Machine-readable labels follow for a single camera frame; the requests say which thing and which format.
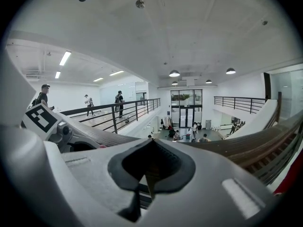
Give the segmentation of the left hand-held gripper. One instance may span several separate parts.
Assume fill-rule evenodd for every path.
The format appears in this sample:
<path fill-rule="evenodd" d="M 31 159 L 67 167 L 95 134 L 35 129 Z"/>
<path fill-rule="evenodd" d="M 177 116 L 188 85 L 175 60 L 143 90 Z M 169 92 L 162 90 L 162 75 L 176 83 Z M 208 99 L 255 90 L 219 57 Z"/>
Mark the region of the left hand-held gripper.
<path fill-rule="evenodd" d="M 42 140 L 55 143 L 61 153 L 100 148 L 100 145 L 90 138 L 73 136 L 68 123 L 44 104 L 38 104 L 27 109 L 21 126 L 33 131 Z"/>

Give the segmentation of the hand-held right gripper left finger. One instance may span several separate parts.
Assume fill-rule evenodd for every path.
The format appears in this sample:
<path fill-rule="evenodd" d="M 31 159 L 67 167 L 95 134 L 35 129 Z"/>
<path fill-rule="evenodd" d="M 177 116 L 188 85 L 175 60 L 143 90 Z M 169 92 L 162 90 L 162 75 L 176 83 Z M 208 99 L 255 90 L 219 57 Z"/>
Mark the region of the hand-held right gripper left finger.
<path fill-rule="evenodd" d="M 124 190 L 108 170 L 112 157 L 149 143 L 136 140 L 104 149 L 60 153 L 46 141 L 45 150 L 59 194 L 48 202 L 46 222 L 52 227 L 153 227 L 151 211 L 141 214 L 139 194 Z"/>

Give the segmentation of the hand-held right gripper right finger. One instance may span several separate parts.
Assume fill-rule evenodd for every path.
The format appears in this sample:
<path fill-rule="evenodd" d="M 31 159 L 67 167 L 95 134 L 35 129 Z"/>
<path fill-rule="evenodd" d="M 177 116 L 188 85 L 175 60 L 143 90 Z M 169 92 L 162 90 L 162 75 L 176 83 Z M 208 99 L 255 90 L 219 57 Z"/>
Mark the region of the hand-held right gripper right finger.
<path fill-rule="evenodd" d="M 229 159 L 166 143 L 188 154 L 196 171 L 179 192 L 156 195 L 139 220 L 141 227 L 255 227 L 273 210 L 276 199 L 270 190 Z"/>

